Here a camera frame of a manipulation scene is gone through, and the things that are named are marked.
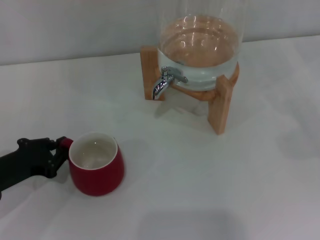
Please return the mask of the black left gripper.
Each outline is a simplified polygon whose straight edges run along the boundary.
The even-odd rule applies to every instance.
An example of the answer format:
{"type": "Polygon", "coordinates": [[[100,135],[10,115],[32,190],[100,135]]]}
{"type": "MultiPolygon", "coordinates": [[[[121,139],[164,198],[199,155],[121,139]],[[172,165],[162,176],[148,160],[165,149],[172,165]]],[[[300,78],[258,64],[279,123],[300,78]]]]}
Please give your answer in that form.
{"type": "Polygon", "coordinates": [[[0,158],[1,191],[33,176],[52,179],[69,157],[68,138],[65,136],[56,140],[21,138],[17,144],[16,151],[0,158]]]}

